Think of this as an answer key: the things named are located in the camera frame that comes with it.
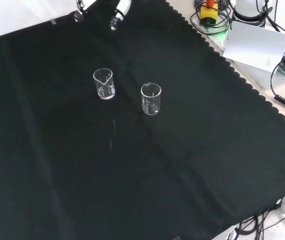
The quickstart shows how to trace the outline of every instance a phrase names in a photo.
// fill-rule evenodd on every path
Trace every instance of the black fabric tablecloth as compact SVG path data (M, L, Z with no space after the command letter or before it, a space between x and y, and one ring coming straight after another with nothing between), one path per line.
M114 7L0 37L0 240L210 240L285 196L284 117L164 0Z

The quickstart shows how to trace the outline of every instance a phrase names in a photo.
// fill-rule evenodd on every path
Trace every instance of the small glass beaker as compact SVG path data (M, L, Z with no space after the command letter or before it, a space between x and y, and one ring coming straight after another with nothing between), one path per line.
M93 73L98 96L107 100L115 96L113 72L108 68L100 68Z
M152 82L141 87L142 110L147 115L155 115L161 109L161 87Z

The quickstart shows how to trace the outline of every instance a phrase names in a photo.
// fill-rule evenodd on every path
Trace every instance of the white card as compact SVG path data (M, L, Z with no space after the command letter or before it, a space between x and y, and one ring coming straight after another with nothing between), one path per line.
M233 21L224 42L225 58L268 72L282 60L285 33Z

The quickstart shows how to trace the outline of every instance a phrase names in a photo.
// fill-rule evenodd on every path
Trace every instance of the white wall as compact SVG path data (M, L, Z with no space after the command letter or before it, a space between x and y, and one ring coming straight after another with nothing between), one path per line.
M76 0L0 0L0 35L67 15Z

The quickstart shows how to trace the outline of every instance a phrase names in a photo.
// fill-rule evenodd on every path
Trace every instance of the white backdrop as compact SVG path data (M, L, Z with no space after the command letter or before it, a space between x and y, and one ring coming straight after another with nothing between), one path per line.
M76 0L0 0L0 35L77 10Z
M192 8L194 0L188 1ZM270 0L269 3L275 6L276 0ZM0 0L0 35L46 22L75 10L77 10L76 0ZM285 0L278 0L276 22L285 28Z

